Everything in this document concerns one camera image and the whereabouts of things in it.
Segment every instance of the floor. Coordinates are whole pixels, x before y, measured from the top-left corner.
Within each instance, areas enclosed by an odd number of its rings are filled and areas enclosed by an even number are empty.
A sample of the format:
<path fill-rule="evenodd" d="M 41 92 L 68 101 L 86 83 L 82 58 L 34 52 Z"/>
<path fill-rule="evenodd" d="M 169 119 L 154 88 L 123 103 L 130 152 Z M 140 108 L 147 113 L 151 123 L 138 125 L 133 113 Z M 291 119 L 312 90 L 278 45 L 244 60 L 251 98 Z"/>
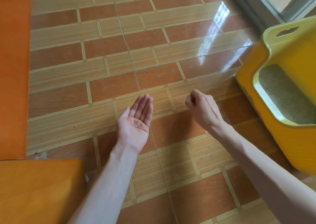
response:
<path fill-rule="evenodd" d="M 294 172 L 234 79 L 259 38 L 232 0 L 33 0 L 27 158 L 83 158 L 91 185 L 116 119 L 148 93 L 150 135 L 118 223 L 275 221 L 184 104 L 194 88 L 213 95 L 228 123 Z"/>

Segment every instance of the person's left hand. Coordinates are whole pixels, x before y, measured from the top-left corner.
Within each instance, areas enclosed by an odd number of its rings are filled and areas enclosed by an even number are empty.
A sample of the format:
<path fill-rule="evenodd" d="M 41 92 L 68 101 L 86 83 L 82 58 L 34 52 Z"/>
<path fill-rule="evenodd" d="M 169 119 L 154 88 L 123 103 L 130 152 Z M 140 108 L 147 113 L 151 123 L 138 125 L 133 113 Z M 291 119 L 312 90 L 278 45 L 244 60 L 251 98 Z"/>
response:
<path fill-rule="evenodd" d="M 153 110 L 153 98 L 148 94 L 140 95 L 131 109 L 126 107 L 117 120 L 118 143 L 139 155 L 148 139 Z"/>

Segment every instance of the yellow plastic container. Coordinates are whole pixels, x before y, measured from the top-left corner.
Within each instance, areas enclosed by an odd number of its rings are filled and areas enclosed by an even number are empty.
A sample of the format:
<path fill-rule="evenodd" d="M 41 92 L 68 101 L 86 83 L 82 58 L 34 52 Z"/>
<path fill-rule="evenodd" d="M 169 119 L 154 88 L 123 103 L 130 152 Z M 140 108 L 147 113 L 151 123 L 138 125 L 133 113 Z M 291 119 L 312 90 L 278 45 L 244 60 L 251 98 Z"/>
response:
<path fill-rule="evenodd" d="M 278 64 L 316 106 L 316 17 L 267 29 L 236 73 L 239 85 L 291 164 L 316 175 L 316 124 L 294 123 L 274 105 L 259 82 L 260 70 L 271 64 Z"/>

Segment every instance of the hand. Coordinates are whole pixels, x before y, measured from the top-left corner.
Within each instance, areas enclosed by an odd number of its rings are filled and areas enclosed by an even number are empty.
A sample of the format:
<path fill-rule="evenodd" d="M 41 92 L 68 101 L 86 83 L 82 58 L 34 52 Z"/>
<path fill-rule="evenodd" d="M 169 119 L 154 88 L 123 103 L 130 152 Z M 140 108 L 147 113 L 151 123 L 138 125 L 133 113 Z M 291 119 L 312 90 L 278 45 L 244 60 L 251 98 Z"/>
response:
<path fill-rule="evenodd" d="M 196 122 L 212 136 L 227 124 L 223 120 L 218 106 L 211 95 L 205 95 L 195 89 L 186 98 L 185 104 Z"/>
<path fill-rule="evenodd" d="M 139 155 L 148 139 L 153 110 L 153 98 L 148 94 L 140 95 L 131 109 L 126 107 L 117 120 L 118 144 Z"/>

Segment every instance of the litter box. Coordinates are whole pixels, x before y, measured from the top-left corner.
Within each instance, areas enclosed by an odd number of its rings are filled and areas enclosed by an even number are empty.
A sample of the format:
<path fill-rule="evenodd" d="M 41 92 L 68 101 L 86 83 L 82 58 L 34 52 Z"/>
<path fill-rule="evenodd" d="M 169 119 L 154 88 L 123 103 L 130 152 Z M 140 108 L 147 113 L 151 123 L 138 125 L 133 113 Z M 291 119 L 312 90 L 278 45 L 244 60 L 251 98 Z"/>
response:
<path fill-rule="evenodd" d="M 316 175 L 316 16 L 268 28 L 236 79 L 290 163 Z"/>

